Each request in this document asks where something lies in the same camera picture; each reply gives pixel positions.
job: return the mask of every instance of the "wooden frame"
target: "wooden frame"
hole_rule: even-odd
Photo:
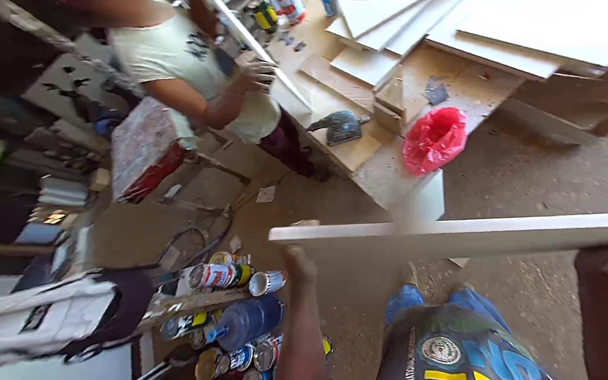
[[[328,262],[548,253],[608,244],[608,214],[441,220],[408,233],[392,223],[276,227],[269,240]]]

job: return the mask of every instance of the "plywood sheet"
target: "plywood sheet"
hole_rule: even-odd
[[[405,262],[556,252],[608,244],[608,214],[442,220],[400,233],[396,225],[277,227],[269,240],[300,244],[318,258]]]
[[[429,32],[426,40],[436,48],[535,81],[545,80],[567,62],[552,54],[457,33],[457,26],[483,3],[463,0]]]
[[[405,57],[429,30],[440,22],[461,0],[431,0],[400,34],[394,37],[386,48]]]
[[[608,67],[608,1],[488,0],[457,29]]]
[[[351,100],[360,107],[372,112],[372,88],[356,78],[330,68],[330,61],[311,54],[299,66],[299,71],[307,74],[316,81],[325,84],[343,97]]]
[[[410,25],[411,21],[433,0],[422,0],[413,7],[407,9],[396,18],[386,22],[384,25],[372,30],[366,35],[355,40],[356,43],[364,48],[381,51],[386,47],[388,42]],[[337,17],[326,29],[327,31],[338,35],[343,39],[353,39],[350,31],[344,23],[343,17]]]
[[[338,0],[337,5],[351,38],[359,39],[419,1],[423,0]]]
[[[351,76],[379,87],[400,63],[400,57],[390,51],[376,53],[369,50],[356,50],[348,47],[334,58],[331,65]]]

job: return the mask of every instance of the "person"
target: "person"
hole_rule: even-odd
[[[325,366],[316,303],[316,267],[300,247],[283,259],[290,286],[289,323],[275,380],[319,380]],[[608,379],[608,247],[581,250],[574,266],[590,380]],[[430,305],[412,263],[386,309],[377,380],[550,379],[513,335],[494,305],[464,284],[447,303]]]
[[[269,95],[274,64],[255,59],[226,78],[211,42],[215,15],[203,0],[190,0],[190,12],[164,0],[65,2],[85,24],[108,28],[119,63],[154,98],[204,128],[257,144],[302,176],[330,177],[309,160],[297,127]]]

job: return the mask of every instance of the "red plastic bag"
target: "red plastic bag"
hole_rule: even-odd
[[[434,109],[405,136],[405,166],[415,176],[435,170],[463,150],[466,137],[466,115],[459,108]]]

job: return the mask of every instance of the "blue water bottle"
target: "blue water bottle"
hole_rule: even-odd
[[[323,8],[325,9],[325,15],[328,17],[337,14],[337,3],[336,0],[322,0]]]
[[[235,351],[278,327],[284,315],[283,301],[273,294],[237,302],[224,310],[206,339],[208,343],[217,340],[226,351]]]

